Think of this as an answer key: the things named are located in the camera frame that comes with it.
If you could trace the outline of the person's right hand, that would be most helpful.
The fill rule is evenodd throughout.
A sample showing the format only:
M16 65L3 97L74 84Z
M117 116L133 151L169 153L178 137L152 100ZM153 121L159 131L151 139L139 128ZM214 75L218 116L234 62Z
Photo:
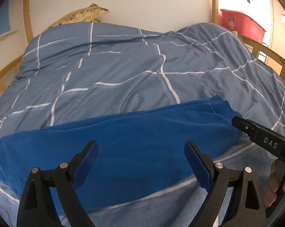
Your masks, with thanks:
M275 160L271 165L271 173L268 177L267 186L264 191L263 203L266 207L270 207L272 203L277 199L277 190L279 188L280 182L277 179L277 160Z

